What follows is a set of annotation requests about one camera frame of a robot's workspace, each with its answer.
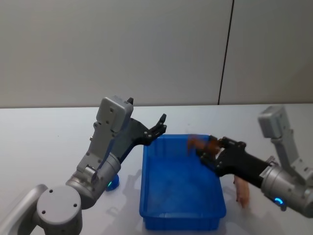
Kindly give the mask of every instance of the white table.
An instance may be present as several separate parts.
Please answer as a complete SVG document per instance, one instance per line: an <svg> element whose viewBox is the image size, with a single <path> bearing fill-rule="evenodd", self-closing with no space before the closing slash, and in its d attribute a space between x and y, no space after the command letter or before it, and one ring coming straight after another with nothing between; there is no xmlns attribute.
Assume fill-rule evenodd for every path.
<svg viewBox="0 0 313 235"><path fill-rule="evenodd" d="M167 114L168 134L212 134L247 143L247 152L263 160L276 156L257 122L268 105L136 107L134 118L147 127ZM313 105L286 105L299 154L313 166ZM97 108L0 110L0 216L25 188L62 185L75 171L89 146ZM82 235L166 234L145 230L139 215L142 146L133 149L119 172L120 186L83 211ZM211 235L311 235L313 220L291 209L281 212L259 189L250 186L249 210L235 201L232 176L221 178L227 215ZM34 235L43 235L36 228ZM195 232L171 232L197 234Z"/></svg>

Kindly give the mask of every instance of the plastic tray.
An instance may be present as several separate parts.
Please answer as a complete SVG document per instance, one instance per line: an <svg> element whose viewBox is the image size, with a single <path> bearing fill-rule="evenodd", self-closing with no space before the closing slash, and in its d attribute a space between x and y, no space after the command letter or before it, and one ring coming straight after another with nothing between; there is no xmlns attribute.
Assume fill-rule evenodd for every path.
<svg viewBox="0 0 313 235"><path fill-rule="evenodd" d="M187 153L187 139L163 135L144 147L139 213L146 229L215 230L226 215L219 178Z"/></svg>

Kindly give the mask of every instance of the robotic arm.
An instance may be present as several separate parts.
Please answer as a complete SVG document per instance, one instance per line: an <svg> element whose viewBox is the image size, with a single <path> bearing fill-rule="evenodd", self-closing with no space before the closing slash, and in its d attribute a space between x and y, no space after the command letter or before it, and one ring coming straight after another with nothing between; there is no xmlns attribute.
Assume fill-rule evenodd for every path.
<svg viewBox="0 0 313 235"><path fill-rule="evenodd" d="M273 157L264 162L248 154L244 142L213 136L208 147L197 149L201 162L219 177L234 174L260 188L281 210L290 207L313 218L313 169L298 156L285 108L270 106L260 114L259 123L264 137L275 145L281 166Z"/></svg>
<svg viewBox="0 0 313 235"><path fill-rule="evenodd" d="M131 118L132 112L132 98L104 98L93 124L89 149L66 185L33 188L1 221L0 235L30 235L37 225L46 235L78 235L82 210L96 203L132 148L150 145L166 131L165 114L148 129Z"/></svg>

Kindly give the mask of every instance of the blue led light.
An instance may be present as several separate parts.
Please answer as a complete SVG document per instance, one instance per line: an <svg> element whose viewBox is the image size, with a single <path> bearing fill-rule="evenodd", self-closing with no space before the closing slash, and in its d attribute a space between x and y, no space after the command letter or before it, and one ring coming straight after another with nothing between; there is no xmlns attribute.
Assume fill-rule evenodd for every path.
<svg viewBox="0 0 313 235"><path fill-rule="evenodd" d="M278 198L278 197L276 197L276 198L274 199L274 201L275 201L275 202L278 202L280 205L284 203L283 200L280 199L280 198Z"/></svg>

